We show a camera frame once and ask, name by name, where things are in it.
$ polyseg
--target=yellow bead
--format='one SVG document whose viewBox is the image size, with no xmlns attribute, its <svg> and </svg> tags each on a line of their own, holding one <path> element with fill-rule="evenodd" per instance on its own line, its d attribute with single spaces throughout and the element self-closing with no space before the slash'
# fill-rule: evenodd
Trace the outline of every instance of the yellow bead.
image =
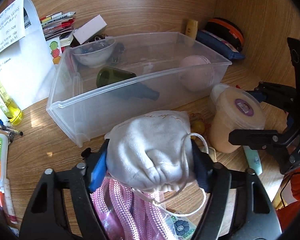
<svg viewBox="0 0 300 240">
<path fill-rule="evenodd" d="M 191 124 L 191 132 L 199 133 L 199 134 L 204 134 L 206 131 L 206 127 L 202 121 L 194 121 Z"/>
</svg>

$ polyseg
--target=purple label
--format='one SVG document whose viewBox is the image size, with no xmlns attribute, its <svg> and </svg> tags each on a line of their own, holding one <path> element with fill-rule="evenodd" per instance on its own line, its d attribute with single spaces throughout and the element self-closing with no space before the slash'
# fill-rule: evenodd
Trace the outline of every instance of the purple label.
<svg viewBox="0 0 300 240">
<path fill-rule="evenodd" d="M 253 109 L 246 101 L 238 98 L 234 101 L 234 103 L 241 113 L 247 116 L 253 116 Z"/>
</svg>

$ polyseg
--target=yellow bottle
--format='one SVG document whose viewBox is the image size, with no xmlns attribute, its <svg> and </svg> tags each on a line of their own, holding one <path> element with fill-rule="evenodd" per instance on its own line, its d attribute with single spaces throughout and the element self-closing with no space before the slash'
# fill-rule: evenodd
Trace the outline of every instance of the yellow bottle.
<svg viewBox="0 0 300 240">
<path fill-rule="evenodd" d="M 186 28 L 186 35 L 195 39 L 197 37 L 197 32 L 198 32 L 198 21 L 189 19 Z"/>
<path fill-rule="evenodd" d="M 23 112 L 15 103 L 15 101 L 8 95 L 0 81 L 0 108 L 7 116 L 13 125 L 17 125 L 23 118 Z"/>
</svg>

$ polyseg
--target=pink rope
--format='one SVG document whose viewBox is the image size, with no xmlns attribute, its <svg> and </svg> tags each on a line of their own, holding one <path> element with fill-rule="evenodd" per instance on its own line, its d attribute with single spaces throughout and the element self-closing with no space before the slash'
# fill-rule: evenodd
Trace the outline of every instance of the pink rope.
<svg viewBox="0 0 300 240">
<path fill-rule="evenodd" d="M 159 193 L 148 194 L 146 196 L 149 198 L 154 198 L 159 201 Z M 149 202 L 145 202 L 146 205 L 146 214 L 148 217 L 149 223 L 152 225 L 154 231 L 162 236 L 164 240 L 174 239 L 175 236 L 171 232 L 169 226 L 167 225 L 161 210 L 158 207 L 155 207 L 153 204 Z"/>
<path fill-rule="evenodd" d="M 139 198 L 137 195 L 134 195 L 133 199 L 133 218 L 136 223 L 136 226 L 139 230 L 140 239 L 147 240 L 146 234 L 146 206 L 145 202 Z"/>
<path fill-rule="evenodd" d="M 152 225 L 150 224 L 149 219 L 147 220 L 147 240 L 152 240 L 155 239 L 156 233 L 152 227 Z"/>
<path fill-rule="evenodd" d="M 139 240 L 139 232 L 133 220 L 133 217 L 123 199 L 120 184 L 117 181 L 110 180 L 109 192 L 112 205 L 122 224 L 126 240 Z"/>
<path fill-rule="evenodd" d="M 112 215 L 109 214 L 110 210 L 105 202 L 107 187 L 114 208 Z M 146 196 L 159 200 L 159 193 Z M 91 194 L 91 199 L 98 216 L 106 219 L 107 225 L 110 226 L 105 227 L 110 240 L 115 240 L 118 236 L 123 237 L 123 234 L 126 240 L 175 239 L 158 207 L 145 202 L 113 179 L 105 178 L 101 187 Z"/>
<path fill-rule="evenodd" d="M 125 186 L 120 185 L 120 187 L 121 187 L 124 202 L 126 203 L 127 208 L 130 210 L 132 206 L 133 193 L 129 188 Z"/>
<path fill-rule="evenodd" d="M 109 178 L 104 178 L 100 188 L 97 188 L 97 190 L 91 194 L 92 202 L 99 216 L 109 211 L 104 198 L 104 191 L 105 188 L 108 187 L 109 181 Z"/>
</svg>

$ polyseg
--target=black cable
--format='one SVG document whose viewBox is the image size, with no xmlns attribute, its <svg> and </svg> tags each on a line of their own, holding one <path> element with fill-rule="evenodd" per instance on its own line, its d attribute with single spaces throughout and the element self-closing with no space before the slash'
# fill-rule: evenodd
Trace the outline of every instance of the black cable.
<svg viewBox="0 0 300 240">
<path fill-rule="evenodd" d="M 292 176 L 298 175 L 298 174 L 300 174 L 300 171 L 293 173 L 293 174 L 289 177 L 289 179 L 288 179 L 287 183 L 284 185 L 283 189 L 280 191 L 280 198 L 281 198 L 283 207 L 286 207 L 286 205 L 284 204 L 284 201 L 283 201 L 283 198 L 282 198 L 282 191 L 283 191 L 283 190 L 285 189 L 285 187 L 288 185 L 288 183 L 289 183 L 289 181 L 291 180 Z"/>
</svg>

